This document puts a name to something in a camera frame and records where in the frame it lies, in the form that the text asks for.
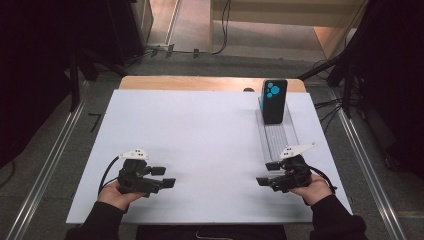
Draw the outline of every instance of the floor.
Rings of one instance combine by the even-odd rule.
[[[172,9],[169,10],[172,13],[168,14],[168,17],[163,17],[163,19],[172,21],[173,17],[169,16],[174,16],[175,14],[176,17],[172,24],[164,25],[170,29],[170,34],[166,32],[166,34],[159,34],[160,37],[156,39],[149,39],[151,46],[161,45],[166,48],[174,44],[174,50],[178,51],[192,52],[193,49],[208,51],[209,26],[207,24],[209,22],[209,15],[203,13],[209,12],[206,10],[208,9],[209,0],[151,0],[151,2],[152,6],[165,6],[167,3],[171,3],[168,9]],[[158,9],[154,9],[155,11],[156,14],[161,12]],[[214,50],[218,50],[221,48],[223,42],[222,35],[220,36],[222,31],[221,23],[215,22],[214,24],[216,37],[214,38],[213,48]],[[151,36],[154,36],[154,32],[155,29],[152,29]],[[354,31],[349,35],[347,41],[349,41],[353,33]],[[228,25],[227,47],[220,55],[228,56],[228,59],[232,56],[263,58],[264,62],[267,61],[266,59],[284,59],[316,63],[325,59],[312,27],[234,22],[230,22]],[[85,166],[84,161],[54,162],[55,160],[53,159],[53,164],[58,164],[59,170],[52,173],[50,179],[46,179],[46,181],[50,181],[50,184],[44,189],[43,200],[41,201],[39,199],[38,202],[35,202],[38,208],[37,211],[32,213],[34,215],[26,216],[27,219],[25,219],[25,216],[22,217],[17,214],[19,210],[22,210],[22,202],[28,195],[36,194],[31,192],[31,189],[33,189],[36,177],[42,170],[43,161],[47,156],[49,159],[52,158],[50,156],[51,146],[55,146],[56,150],[60,151],[61,157],[64,159],[72,159],[72,156],[77,156],[81,159],[88,158],[91,144],[95,141],[95,132],[93,134],[91,131],[96,122],[95,114],[104,112],[111,91],[118,87],[119,82],[114,79],[116,79],[116,76],[110,79],[102,79],[102,83],[91,83],[89,84],[91,86],[87,86],[91,98],[84,103],[85,105],[81,109],[82,113],[79,119],[80,122],[82,121],[85,124],[71,126],[74,128],[74,133],[65,139],[68,142],[74,143],[70,145],[72,147],[64,150],[61,146],[55,145],[55,138],[46,139],[43,137],[44,135],[58,136],[63,123],[67,122],[67,118],[72,117],[67,114],[67,107],[59,107],[59,110],[63,109],[61,110],[62,112],[52,115],[45,126],[43,126],[43,129],[40,130],[42,134],[37,135],[32,140],[33,144],[25,149],[23,156],[27,158],[31,156],[31,159],[17,159],[16,172],[19,173],[20,178],[11,179],[8,185],[5,185],[0,192],[0,201],[7,203],[0,205],[2,219],[16,218],[18,221],[19,217],[21,217],[23,220],[21,219],[20,221],[25,222],[25,220],[31,220],[32,218],[32,222],[38,223],[27,223],[28,225],[24,226],[24,230],[32,235],[20,235],[17,239],[37,239],[34,236],[36,234],[43,236],[45,234],[43,233],[44,229],[57,229],[57,232],[50,233],[49,236],[63,236],[61,230],[64,229],[64,220],[57,220],[51,217],[52,214],[44,215],[43,213],[55,211],[56,214],[54,215],[67,215],[69,211],[68,206],[72,202],[73,194],[78,186],[79,177]],[[311,92],[313,99],[317,100],[326,99],[333,94],[337,94],[337,90],[334,92],[334,90],[329,90],[326,86],[323,86],[322,83],[315,83],[313,81],[307,83],[307,89],[308,92]],[[323,110],[323,112],[319,112],[318,114],[323,116],[326,113]],[[372,232],[370,239],[421,239],[422,234],[424,234],[422,227],[424,226],[424,204],[422,201],[424,197],[424,181],[407,172],[394,172],[386,168],[384,156],[382,156],[380,151],[376,150],[378,149],[378,145],[372,136],[371,130],[360,119],[358,114],[353,112],[353,118],[348,121],[345,121],[343,114],[339,114],[337,117],[340,120],[337,123],[332,123],[328,129],[328,141],[333,144],[332,151],[334,151],[334,158],[340,161],[336,165],[338,167],[340,166],[338,170],[342,181],[346,179],[343,181],[345,188],[351,189],[349,194],[352,196],[352,206],[354,206],[358,214],[369,219],[367,224],[369,223],[368,228]],[[341,132],[337,130],[339,131],[337,134],[343,134],[344,141],[340,141],[334,137],[337,135],[334,132],[336,129],[342,129]],[[349,135],[349,132],[354,132],[360,137],[355,141],[355,136]],[[85,142],[77,144],[79,139],[85,139]],[[338,150],[340,147],[337,146],[338,144],[346,149],[354,149],[352,148],[352,143],[358,142],[360,145],[359,149],[362,149],[363,152],[352,150],[349,155],[346,155],[343,151]],[[377,176],[379,183],[377,188],[384,189],[383,196],[387,199],[379,199],[375,195],[375,192],[369,190],[373,186],[370,186],[369,179],[366,177],[367,173],[362,168],[361,161],[364,159],[370,159],[373,169],[372,174]],[[0,182],[11,171],[11,165],[2,168],[0,171]],[[72,182],[73,184],[64,184],[65,181]],[[391,223],[395,222],[401,225],[403,232],[401,234],[398,233],[398,236],[401,237],[390,234],[392,231],[390,230],[390,223],[372,221],[372,219],[381,218],[385,210],[390,210],[384,209],[384,206],[387,206],[384,203],[388,203],[393,208],[396,218],[392,219],[393,221]],[[4,229],[4,225],[1,228],[3,229],[1,229],[0,238],[9,233],[9,229]],[[288,226],[289,239],[307,239],[308,234],[302,236],[295,234],[296,231],[304,231],[305,228],[308,229],[309,226]],[[123,233],[122,239],[130,239],[131,234],[125,235],[125,231],[131,232],[134,228],[132,226],[124,226],[121,230]]]

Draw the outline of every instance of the gray floor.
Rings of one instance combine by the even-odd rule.
[[[288,26],[287,31],[290,32],[290,36],[296,36],[295,27]],[[230,37],[227,49],[222,55],[202,55],[194,59],[187,54],[173,54],[172,57],[166,58],[165,54],[159,53],[155,57],[146,56],[127,70],[131,75],[294,78],[311,69],[316,61],[323,58],[323,53],[320,52],[317,41],[310,31],[311,29],[308,28],[298,29],[299,36],[309,36],[307,40],[301,41],[302,44],[298,44],[299,40],[296,38],[292,42],[289,42],[289,39],[277,39],[277,42],[281,43],[280,45],[270,43],[272,46],[263,48],[263,51],[254,48],[252,54],[250,51],[252,47],[249,47],[249,44],[234,44],[238,40]],[[278,49],[277,52],[280,53],[277,54],[277,57],[258,54],[258,52],[266,53],[267,49]],[[35,213],[27,219],[28,226],[23,229],[26,230],[23,231],[23,239],[63,239],[66,230],[72,227],[66,224],[65,220],[100,127],[99,124],[92,131],[96,117],[90,116],[90,114],[105,113],[111,94],[114,89],[118,88],[120,79],[115,73],[103,72],[97,82],[88,83],[81,114],[58,158],[57,166],[54,168],[46,189],[41,192],[42,198],[33,206]],[[340,90],[329,89],[317,77],[306,81],[305,84],[307,91],[316,103],[330,100],[332,91]],[[55,147],[55,141],[62,127],[67,118],[72,117],[68,113],[69,106],[69,99],[58,106],[25,151],[14,160],[16,172],[12,179],[0,189],[0,239],[5,239],[8,235],[24,200],[30,194],[43,168],[43,164],[46,159],[49,159],[49,154]],[[331,110],[332,107],[323,108],[317,111],[317,114],[322,117]],[[355,108],[352,108],[352,114],[352,123],[390,204],[398,216],[406,237],[422,239],[424,235],[422,227],[424,226],[423,180],[408,172],[388,170],[384,164],[384,156],[372,136],[372,131],[366,122],[356,114]],[[355,214],[364,217],[367,223],[367,236],[370,239],[390,239],[389,231],[377,207],[376,198],[358,164],[358,158],[339,116],[336,116],[329,125],[326,136],[347,195],[351,200],[352,209]],[[0,182],[9,175],[10,171],[11,164],[0,169]],[[285,228],[289,239],[308,239],[312,226],[310,224],[292,224]],[[136,227],[133,225],[123,225],[121,227],[122,239],[133,239],[135,229]]]

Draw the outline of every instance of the cable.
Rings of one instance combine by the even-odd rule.
[[[328,126],[330,126],[330,123],[331,123],[331,121],[333,120],[334,116],[336,116],[336,113],[337,113],[337,112],[338,112],[341,108],[342,108],[342,106],[341,106],[341,105],[339,105],[339,106],[335,107],[335,108],[334,108],[334,110],[332,111],[332,112],[334,112],[334,113],[333,113],[333,115],[331,116],[330,120],[328,120],[327,126],[326,126],[326,127],[325,127],[325,129],[324,129],[324,135],[327,133]]]
[[[210,52],[174,51],[174,50],[169,51],[169,50],[162,50],[160,48],[149,48],[149,49],[150,50],[153,50],[153,51],[165,52],[165,53],[205,54],[205,55],[216,55],[216,54],[220,54],[227,47],[227,41],[228,41],[228,21],[229,21],[229,18],[230,18],[230,10],[231,10],[231,0],[227,0],[227,2],[225,3],[225,6],[224,6],[224,10],[222,11],[222,17],[221,17],[221,26],[222,26],[222,31],[224,33],[224,43],[222,44],[221,49],[218,50],[218,51],[216,51],[216,52],[210,53]]]
[[[7,178],[2,183],[0,183],[0,189],[2,187],[4,187],[10,181],[10,179],[12,179],[13,175],[15,175],[15,171],[16,171],[15,162],[14,161],[11,161],[10,162],[10,165],[12,167],[12,170],[10,170],[9,176],[7,176]]]
[[[100,194],[103,187],[105,186],[105,184],[103,184],[103,183],[105,182],[105,179],[106,179],[107,174],[109,173],[109,170],[112,168],[113,164],[115,164],[115,162],[118,161],[118,159],[119,159],[119,157],[116,157],[115,159],[113,159],[112,162],[109,164],[109,166],[106,168],[106,171],[105,171],[105,173],[103,174],[103,177],[102,177],[102,181],[100,182],[98,194]]]
[[[314,63],[314,65],[312,66],[312,69],[314,69],[314,68],[315,68],[315,66],[316,66],[318,63],[320,63],[320,62],[325,62],[325,63],[327,63],[327,60],[326,60],[326,59],[322,59],[322,60],[319,60],[319,61],[315,62],[315,63]],[[322,80],[327,80],[327,78],[325,78],[325,77],[321,77],[320,75],[318,75],[318,73],[317,73],[317,74],[315,74],[315,76],[319,77],[319,78],[320,78],[320,79],[322,79]]]
[[[337,189],[337,187],[335,187],[335,186],[333,186],[333,184],[331,183],[331,181],[330,181],[330,178],[328,178],[327,177],[327,175],[325,175],[323,172],[321,172],[320,170],[318,170],[318,169],[316,169],[316,168],[314,168],[314,167],[311,167],[311,166],[308,166],[309,167],[309,169],[311,169],[311,170],[313,170],[314,172],[316,172],[318,175],[320,175],[322,178],[324,178],[325,179],[325,181],[327,181],[327,183],[328,183],[328,186],[330,187],[330,189],[331,189],[331,192],[334,194],[334,193],[336,193],[336,189]]]

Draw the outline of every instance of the power cord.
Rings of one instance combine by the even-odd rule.
[[[227,41],[228,41],[228,21],[230,18],[230,11],[231,11],[231,0],[227,0],[227,2],[225,3],[224,9],[222,11],[222,17],[221,17],[221,26],[222,26],[222,32],[224,33],[224,43],[221,46],[221,49],[219,49],[216,52],[188,52],[188,51],[174,51],[174,50],[163,50],[160,48],[160,46],[158,46],[157,48],[149,48],[149,50],[152,50],[152,53],[154,56],[155,52],[165,52],[168,54],[171,53],[182,53],[182,54],[195,54],[195,55],[201,55],[201,54],[205,54],[205,55],[216,55],[216,54],[220,54],[222,51],[225,50],[225,48],[227,47]]]

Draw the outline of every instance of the black sleeve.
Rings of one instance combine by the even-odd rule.
[[[364,232],[367,228],[364,220],[351,215],[335,195],[330,195],[312,207],[312,223],[314,230],[310,239],[367,239]]]
[[[119,208],[107,203],[96,202],[84,224],[69,229],[65,239],[119,239],[119,225],[123,215],[124,212]]]

